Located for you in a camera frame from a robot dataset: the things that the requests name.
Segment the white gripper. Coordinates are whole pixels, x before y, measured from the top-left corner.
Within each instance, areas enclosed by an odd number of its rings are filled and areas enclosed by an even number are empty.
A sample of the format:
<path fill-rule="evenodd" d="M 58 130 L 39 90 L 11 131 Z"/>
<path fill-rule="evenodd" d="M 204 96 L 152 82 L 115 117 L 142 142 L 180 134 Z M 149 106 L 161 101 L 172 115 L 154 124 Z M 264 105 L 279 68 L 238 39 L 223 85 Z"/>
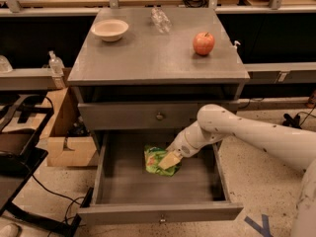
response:
<path fill-rule="evenodd" d="M 182 130 L 167 147 L 167 155 L 159 162 L 158 166 L 167 170 L 179 164 L 182 157 L 189 158 L 197 153 L 197 133 L 189 129 Z"/>

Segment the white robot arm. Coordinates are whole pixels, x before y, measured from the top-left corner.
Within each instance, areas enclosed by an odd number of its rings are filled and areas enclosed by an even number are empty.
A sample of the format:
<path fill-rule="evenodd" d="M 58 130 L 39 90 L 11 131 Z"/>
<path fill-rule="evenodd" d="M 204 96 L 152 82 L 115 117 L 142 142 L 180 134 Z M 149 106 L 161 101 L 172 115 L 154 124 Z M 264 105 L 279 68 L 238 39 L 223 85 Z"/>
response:
<path fill-rule="evenodd" d="M 159 167 L 175 166 L 227 135 L 304 173 L 290 237 L 316 237 L 316 133 L 313 131 L 240 118 L 218 105 L 205 105 L 197 112 L 197 120 L 167 147 L 167 155 Z"/>

